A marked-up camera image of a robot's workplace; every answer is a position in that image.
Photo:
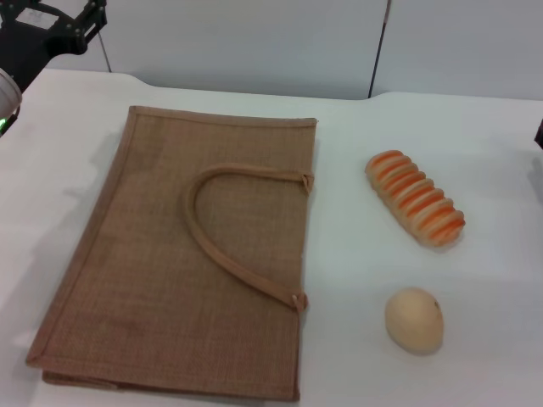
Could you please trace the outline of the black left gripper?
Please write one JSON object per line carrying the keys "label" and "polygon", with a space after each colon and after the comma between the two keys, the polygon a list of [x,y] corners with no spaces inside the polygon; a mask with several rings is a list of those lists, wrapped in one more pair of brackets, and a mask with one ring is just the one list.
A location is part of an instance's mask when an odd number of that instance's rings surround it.
{"label": "black left gripper", "polygon": [[[51,59],[86,52],[106,25],[105,7],[105,0],[90,0],[72,17],[58,8],[26,8],[25,0],[1,0],[1,69],[25,91]],[[46,29],[18,20],[26,11],[52,16],[53,25]]]}

